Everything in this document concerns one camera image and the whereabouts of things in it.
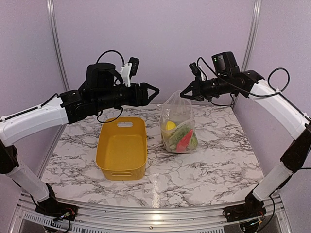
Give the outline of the green toy grapes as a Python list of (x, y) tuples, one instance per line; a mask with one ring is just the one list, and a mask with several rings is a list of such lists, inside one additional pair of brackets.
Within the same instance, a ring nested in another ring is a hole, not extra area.
[(168, 139), (169, 147), (176, 146), (177, 143), (190, 132), (190, 130), (192, 130), (192, 128), (189, 125), (182, 125), (177, 128)]

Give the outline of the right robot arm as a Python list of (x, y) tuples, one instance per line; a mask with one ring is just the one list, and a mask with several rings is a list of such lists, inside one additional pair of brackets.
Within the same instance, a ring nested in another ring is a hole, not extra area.
[(291, 138), (305, 128), (306, 119), (285, 101), (269, 104), (267, 100), (249, 98), (243, 116), (228, 107), (196, 105), (195, 133), (199, 149), (190, 154), (168, 153), (160, 135), (160, 105), (141, 110), (146, 121), (148, 164), (144, 179), (145, 195), (153, 207), (201, 206), (240, 201), (260, 181), (272, 182), (270, 168), (281, 156), (278, 150), (260, 152), (255, 140), (269, 145), (280, 142), (271, 123), (262, 116), (266, 108)]

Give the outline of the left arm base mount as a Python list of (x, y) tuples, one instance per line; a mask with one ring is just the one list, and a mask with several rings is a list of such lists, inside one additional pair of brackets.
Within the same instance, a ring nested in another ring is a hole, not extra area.
[(77, 215), (78, 207), (76, 205), (59, 202), (56, 199), (55, 193), (52, 187), (46, 183), (49, 191), (48, 198), (42, 202), (35, 202), (35, 211), (44, 215), (60, 218), (65, 213), (69, 213), (69, 220), (74, 221)]

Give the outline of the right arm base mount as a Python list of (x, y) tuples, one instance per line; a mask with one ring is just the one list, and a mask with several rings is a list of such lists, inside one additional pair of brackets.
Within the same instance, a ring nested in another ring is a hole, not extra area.
[(257, 216), (263, 216), (267, 213), (264, 202), (259, 201), (253, 195), (252, 191), (245, 197), (244, 201), (244, 204), (231, 205), (224, 208), (223, 216), (226, 218), (227, 222), (246, 220)]

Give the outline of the yellow toy lemon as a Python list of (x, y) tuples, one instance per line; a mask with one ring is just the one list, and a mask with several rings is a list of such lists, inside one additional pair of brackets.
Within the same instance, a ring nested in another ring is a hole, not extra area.
[(176, 124), (172, 121), (167, 121), (166, 126), (165, 126), (165, 130), (166, 131), (170, 131), (176, 128)]

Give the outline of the orange toy carrot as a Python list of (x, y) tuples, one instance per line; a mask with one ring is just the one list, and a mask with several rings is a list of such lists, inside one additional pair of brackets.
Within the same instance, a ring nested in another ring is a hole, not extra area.
[(179, 142), (176, 144), (175, 152), (183, 153), (186, 150), (191, 138), (193, 136), (193, 130), (190, 130), (186, 135), (184, 135)]

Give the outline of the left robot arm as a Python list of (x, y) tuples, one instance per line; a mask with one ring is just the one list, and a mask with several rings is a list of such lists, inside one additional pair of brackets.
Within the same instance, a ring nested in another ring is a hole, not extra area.
[(33, 198), (42, 203), (51, 216), (61, 212), (53, 192), (26, 165), (17, 159), (15, 142), (48, 128), (97, 116), (105, 109), (122, 106), (148, 105), (159, 94), (159, 89), (147, 83), (124, 84), (108, 88), (89, 88), (84, 83), (79, 89), (54, 94), (46, 102), (0, 120), (0, 172), (10, 177)]

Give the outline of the clear zip top bag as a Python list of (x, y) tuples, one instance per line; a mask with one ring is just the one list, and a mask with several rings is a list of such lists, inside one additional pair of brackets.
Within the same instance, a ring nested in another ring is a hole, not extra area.
[[(198, 139), (195, 133), (195, 120), (192, 112), (192, 104), (188, 99), (180, 97), (180, 91), (174, 92), (165, 103), (160, 106), (159, 126), (161, 139), (167, 152), (175, 152), (176, 146), (168, 145), (168, 139), (172, 133), (182, 125), (189, 125), (193, 130), (193, 136), (183, 153), (193, 153), (198, 147)], [(165, 130), (167, 121), (172, 121), (176, 124), (176, 128), (170, 131)]]

